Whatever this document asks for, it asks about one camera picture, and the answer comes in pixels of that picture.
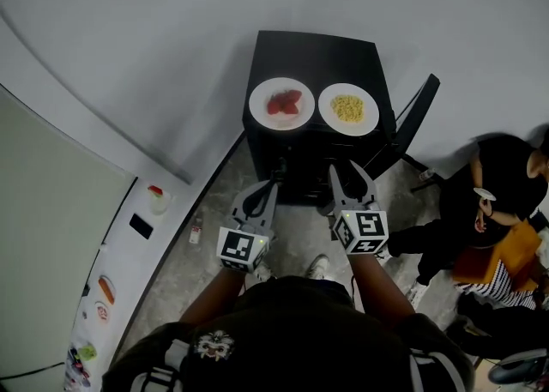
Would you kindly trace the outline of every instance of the food on plate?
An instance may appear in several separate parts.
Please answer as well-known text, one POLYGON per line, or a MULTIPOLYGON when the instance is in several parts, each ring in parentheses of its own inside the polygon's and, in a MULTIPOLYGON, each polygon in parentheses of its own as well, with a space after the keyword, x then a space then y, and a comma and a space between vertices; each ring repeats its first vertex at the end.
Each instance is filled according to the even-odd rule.
POLYGON ((283 112, 284 114, 298 114, 299 109, 297 103, 301 98, 299 90, 287 90, 274 94, 267 103, 267 113, 276 114, 283 112))
POLYGON ((364 119, 364 102, 351 94, 339 94, 330 102, 332 110, 343 122, 358 123, 364 119))

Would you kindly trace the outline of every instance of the black pants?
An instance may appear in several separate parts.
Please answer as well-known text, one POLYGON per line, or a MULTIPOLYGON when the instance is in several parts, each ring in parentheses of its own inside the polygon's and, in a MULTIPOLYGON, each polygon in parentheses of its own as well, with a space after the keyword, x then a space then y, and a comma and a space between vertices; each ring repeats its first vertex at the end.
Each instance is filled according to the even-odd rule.
POLYGON ((465 333, 460 348, 483 359, 504 359, 514 353, 546 347, 549 343, 544 311, 533 311, 523 306, 499 308, 481 305, 468 295, 467 308, 460 310, 474 326, 490 336, 465 333))
POLYGON ((440 220, 414 226, 389 236, 389 253, 422 253, 418 282, 429 285, 432 277, 451 268, 459 254, 469 245, 487 247, 499 242, 509 231, 492 220, 486 220, 486 232, 478 233, 474 222, 479 198, 473 191, 469 166, 464 167, 444 184, 440 195, 440 220))

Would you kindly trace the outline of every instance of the concrete floor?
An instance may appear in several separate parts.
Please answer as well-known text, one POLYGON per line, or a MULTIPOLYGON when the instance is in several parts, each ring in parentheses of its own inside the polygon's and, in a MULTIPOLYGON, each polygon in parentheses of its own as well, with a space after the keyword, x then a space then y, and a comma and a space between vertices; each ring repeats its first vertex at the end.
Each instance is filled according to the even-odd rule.
MULTIPOLYGON (((399 161, 376 180, 381 207, 387 211, 390 231, 426 222, 438 217, 437 186, 420 190, 410 189, 419 184, 419 172, 408 163, 399 161)), ((177 321, 190 302, 209 283, 219 269, 215 247, 232 199, 256 182, 248 143, 244 140, 226 163, 218 178, 203 198, 197 211, 202 212, 203 229, 199 245, 189 244, 190 224, 174 245, 145 298, 136 320, 124 342, 122 352, 163 323, 177 321)), ((351 289, 351 269, 339 243, 330 241, 328 222, 314 208, 279 206, 274 217, 274 231, 278 242, 266 255, 266 262, 279 275, 303 274, 309 263, 320 253, 331 260, 330 273, 351 289)), ((403 256, 390 260, 385 269, 399 288, 406 292, 417 276, 419 256, 403 256)), ((256 283, 247 276, 246 285, 256 283)), ((431 282, 419 305, 425 313, 444 328, 454 318, 458 297, 449 276, 441 272, 431 282)), ((358 294, 358 309, 362 309, 358 294)))

